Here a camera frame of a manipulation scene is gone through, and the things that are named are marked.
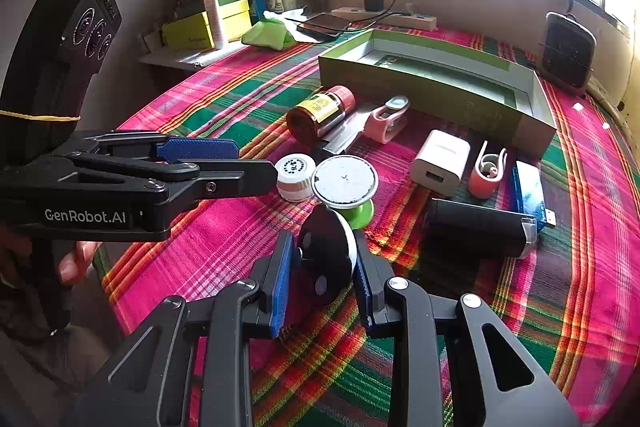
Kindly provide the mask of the person's left hand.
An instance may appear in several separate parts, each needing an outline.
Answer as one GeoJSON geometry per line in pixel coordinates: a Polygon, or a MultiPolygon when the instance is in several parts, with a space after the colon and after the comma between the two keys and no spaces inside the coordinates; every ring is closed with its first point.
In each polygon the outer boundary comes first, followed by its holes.
{"type": "MultiPolygon", "coordinates": [[[[58,262],[60,281],[64,285],[80,283],[100,246],[96,242],[77,242],[58,262]]],[[[24,286],[25,281],[17,271],[18,262],[28,260],[31,255],[32,241],[1,223],[1,282],[15,288],[24,286]]]]}

